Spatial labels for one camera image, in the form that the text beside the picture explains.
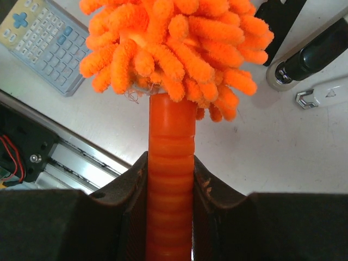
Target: ribbed plastic handle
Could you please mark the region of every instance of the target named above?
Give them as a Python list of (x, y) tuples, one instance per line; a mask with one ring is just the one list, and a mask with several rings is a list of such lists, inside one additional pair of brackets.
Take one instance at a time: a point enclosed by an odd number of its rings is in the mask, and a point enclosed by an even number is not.
[(147, 261), (190, 261), (196, 105), (150, 98)]

